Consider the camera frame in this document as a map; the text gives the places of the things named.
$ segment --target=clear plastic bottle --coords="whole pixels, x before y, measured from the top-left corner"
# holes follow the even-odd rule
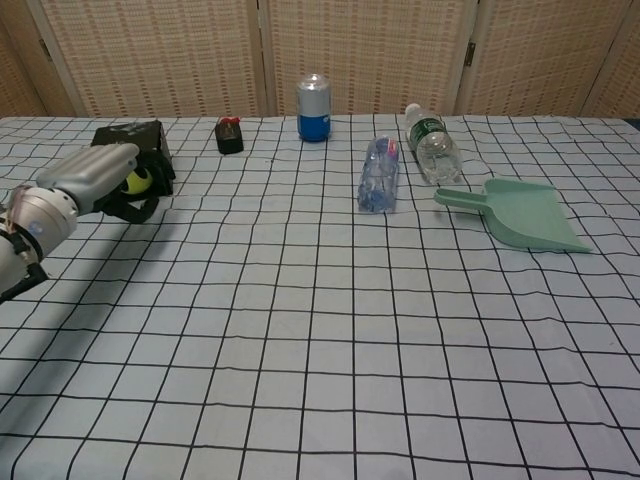
[[[460,150],[438,115],[412,103],[405,110],[407,140],[431,184],[453,183],[462,171]]]
[[[364,212],[392,212],[396,205],[398,144],[389,137],[369,142],[358,187],[358,205]]]

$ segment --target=dustpan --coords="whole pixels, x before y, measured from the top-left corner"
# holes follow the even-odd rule
[[[484,184],[484,194],[439,188],[442,205],[480,210],[491,234],[521,248],[589,252],[571,229],[556,199],[555,188],[504,178]]]

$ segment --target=crushed plastic bottle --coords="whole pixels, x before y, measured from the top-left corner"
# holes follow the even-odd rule
[[[389,137],[378,137],[369,143],[358,187],[361,211],[381,213],[395,209],[398,150],[398,142]]]

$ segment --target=robotic arm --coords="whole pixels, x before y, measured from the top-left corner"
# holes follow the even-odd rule
[[[137,167],[132,143],[80,150],[20,186],[0,213],[0,304],[47,280],[40,262],[76,229],[80,215],[103,211],[132,223],[148,219],[157,198],[136,209],[117,194]]]

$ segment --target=dustpan handle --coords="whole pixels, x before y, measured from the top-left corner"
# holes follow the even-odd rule
[[[436,194],[433,198],[441,205],[473,208],[483,212],[490,210],[489,205],[487,205],[487,196],[480,193],[461,192],[460,190],[439,188],[436,190]]]

